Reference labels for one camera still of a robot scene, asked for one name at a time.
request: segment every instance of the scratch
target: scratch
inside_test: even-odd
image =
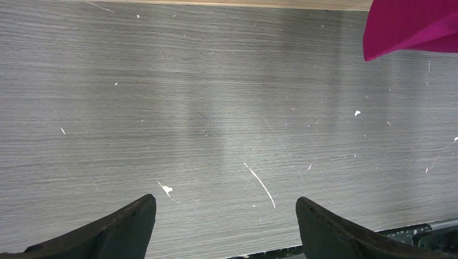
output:
[[[433,165],[431,165],[431,167],[429,168],[429,171],[431,172],[431,170],[433,169],[433,166],[436,164],[436,160],[439,158],[439,156],[445,151],[445,149],[447,149],[449,146],[451,146],[453,143],[455,143],[456,141],[458,140],[458,137],[456,137],[450,144],[448,144],[448,146],[446,146],[442,151],[441,153],[439,153],[439,155],[436,156],[436,158],[434,159],[434,162],[433,162]]]
[[[428,73],[426,73],[426,86],[428,86],[428,87],[429,87],[429,84],[428,84],[428,74],[429,74],[429,72],[431,71],[431,70],[429,69],[430,65],[431,65],[431,63],[428,61]]]
[[[205,127],[205,129],[204,129],[202,132],[205,132],[205,131],[207,130],[208,125],[210,124],[210,120],[211,120],[211,119],[212,119],[212,117],[210,116],[210,117],[208,118],[207,126]]]
[[[264,119],[264,121],[266,122],[266,124],[269,126],[269,128],[271,129],[271,131],[275,134],[275,137],[278,139],[278,141],[280,142],[281,146],[286,150],[286,153],[288,154],[289,158],[290,159],[293,159],[291,157],[291,155],[289,154],[288,150],[285,148],[285,145],[283,145],[283,142],[281,142],[281,139],[277,136],[277,134],[275,133],[275,131],[272,129],[272,127],[270,126],[270,124],[267,122],[266,118],[264,118],[264,116],[262,116],[262,118]]]
[[[273,201],[273,198],[272,198],[271,194],[269,193],[269,191],[267,190],[266,186],[262,183],[261,179],[259,179],[259,177],[256,175],[256,173],[253,172],[253,170],[251,170],[251,168],[249,168],[248,165],[245,162],[244,162],[244,165],[248,168],[248,170],[250,170],[250,172],[254,175],[254,177],[256,177],[256,179],[258,179],[259,183],[261,183],[261,185],[264,187],[264,190],[266,190],[267,195],[269,195],[269,198],[271,198],[273,207],[275,208],[275,202]]]
[[[100,5],[97,5],[97,4],[95,4],[95,3],[91,3],[91,2],[89,2],[89,1],[86,1],[86,3],[88,3],[88,4],[92,4],[93,6],[97,6],[97,7],[99,7],[99,8],[102,8],[102,9],[103,9],[103,10],[105,10],[105,11],[108,11],[108,12],[113,12],[113,11],[111,11],[110,9],[107,9],[107,8],[103,8],[103,7],[101,7]]]
[[[167,196],[169,198],[171,198],[176,203],[180,203],[179,201],[177,201],[174,198],[172,198],[172,196],[170,196],[169,192],[173,191],[172,187],[168,187],[168,186],[162,185],[160,182],[157,182],[157,183],[162,187],[162,189],[165,191],[165,194],[167,194]]]
[[[200,116],[202,116],[202,117],[204,117],[205,119],[207,119],[207,120],[208,120],[208,118],[207,118],[207,117],[205,117],[205,116],[204,116],[202,113],[200,113],[200,112],[197,112],[197,113],[199,113],[199,115],[200,115]]]
[[[308,170],[310,170],[310,168],[312,168],[312,165],[313,163],[315,163],[316,159],[310,164],[310,166],[308,167]]]

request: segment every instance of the magenta fabric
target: magenta fabric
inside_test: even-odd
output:
[[[458,52],[458,1],[374,0],[362,45],[366,61],[396,50]]]

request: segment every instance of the gray wood grain surface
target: gray wood grain surface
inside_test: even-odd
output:
[[[145,193],[147,258],[297,245],[300,196],[374,230],[458,216],[457,55],[365,63],[364,12],[97,5],[0,1],[1,251]]]

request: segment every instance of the wooden edge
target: wooden edge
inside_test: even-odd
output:
[[[369,11],[372,4],[372,0],[93,0],[89,2],[216,5],[345,11]]]

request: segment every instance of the white paint speck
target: white paint speck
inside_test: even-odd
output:
[[[264,187],[264,190],[267,192],[267,195],[269,195],[269,198],[271,198],[273,207],[275,208],[275,202],[273,201],[273,198],[272,198],[271,194],[269,193],[269,191],[267,190],[266,186],[262,183],[261,179],[256,175],[255,172],[253,172],[253,170],[251,170],[251,168],[248,167],[248,165],[245,162],[244,162],[244,165],[248,168],[248,170],[250,170],[251,174],[253,174],[254,177],[256,177],[256,179],[258,179],[258,181],[262,185],[262,187]]]

